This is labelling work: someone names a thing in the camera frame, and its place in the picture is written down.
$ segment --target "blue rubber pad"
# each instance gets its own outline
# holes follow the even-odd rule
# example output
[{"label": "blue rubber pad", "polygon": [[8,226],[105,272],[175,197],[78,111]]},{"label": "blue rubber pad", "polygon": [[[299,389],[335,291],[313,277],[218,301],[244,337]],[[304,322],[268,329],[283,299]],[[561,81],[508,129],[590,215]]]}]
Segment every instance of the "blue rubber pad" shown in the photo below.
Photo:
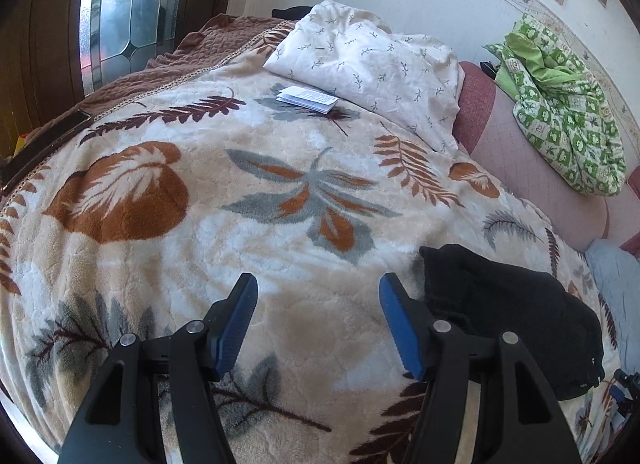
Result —
[{"label": "blue rubber pad", "polygon": [[216,372],[221,376],[236,364],[238,352],[258,303],[258,281],[251,277],[244,286],[225,329],[218,338]]},{"label": "blue rubber pad", "polygon": [[382,312],[385,314],[402,364],[414,379],[421,381],[425,368],[420,356],[420,342],[398,295],[386,276],[380,278],[379,294]]}]

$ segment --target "black mechanical device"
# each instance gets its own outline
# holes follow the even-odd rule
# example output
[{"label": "black mechanical device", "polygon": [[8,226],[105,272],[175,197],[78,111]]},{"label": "black mechanical device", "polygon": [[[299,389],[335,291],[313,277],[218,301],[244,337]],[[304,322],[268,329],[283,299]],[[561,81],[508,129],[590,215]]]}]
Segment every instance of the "black mechanical device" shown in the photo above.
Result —
[{"label": "black mechanical device", "polygon": [[[256,279],[244,273],[226,300],[172,336],[122,336],[91,384],[58,463],[165,464],[157,378],[168,374],[183,462],[234,464],[209,381],[234,366],[257,296]],[[516,334],[469,336],[436,320],[393,273],[380,279],[380,304],[406,369],[432,381],[403,464],[454,463],[469,379],[482,384],[474,464],[580,464],[558,402]]]}]

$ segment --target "silver screw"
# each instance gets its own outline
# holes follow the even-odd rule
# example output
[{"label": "silver screw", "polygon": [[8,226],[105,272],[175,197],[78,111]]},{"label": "silver screw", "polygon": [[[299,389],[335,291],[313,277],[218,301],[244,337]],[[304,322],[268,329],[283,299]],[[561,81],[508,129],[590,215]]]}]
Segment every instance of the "silver screw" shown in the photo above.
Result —
[{"label": "silver screw", "polygon": [[129,345],[133,345],[135,341],[136,341],[136,335],[132,334],[131,332],[129,334],[125,334],[120,338],[120,344],[123,347],[128,347]]},{"label": "silver screw", "polygon": [[189,324],[187,325],[187,332],[189,334],[197,334],[198,332],[202,332],[203,329],[204,329],[204,323],[201,322],[199,319],[190,321]]},{"label": "silver screw", "polygon": [[515,332],[507,330],[507,332],[502,334],[502,339],[509,345],[515,345],[518,342],[518,335]]},{"label": "silver screw", "polygon": [[451,323],[443,319],[437,319],[433,322],[433,328],[436,332],[449,332],[451,330]]}]

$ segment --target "stained glass window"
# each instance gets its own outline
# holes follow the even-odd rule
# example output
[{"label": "stained glass window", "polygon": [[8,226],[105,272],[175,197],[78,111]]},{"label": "stained glass window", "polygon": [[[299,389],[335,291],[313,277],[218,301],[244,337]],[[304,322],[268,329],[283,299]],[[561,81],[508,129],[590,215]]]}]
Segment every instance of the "stained glass window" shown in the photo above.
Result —
[{"label": "stained glass window", "polygon": [[174,50],[178,0],[81,0],[84,95]]}]

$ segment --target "folded black clothing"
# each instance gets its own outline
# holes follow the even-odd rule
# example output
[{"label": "folded black clothing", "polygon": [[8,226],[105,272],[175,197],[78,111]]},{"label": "folded black clothing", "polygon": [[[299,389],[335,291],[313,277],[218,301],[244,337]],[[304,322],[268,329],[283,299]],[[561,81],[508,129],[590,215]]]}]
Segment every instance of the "folded black clothing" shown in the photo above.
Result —
[{"label": "folded black clothing", "polygon": [[477,336],[515,332],[558,400],[581,396],[604,378],[598,317],[550,274],[492,262],[457,244],[420,254],[425,301],[436,318]]}]

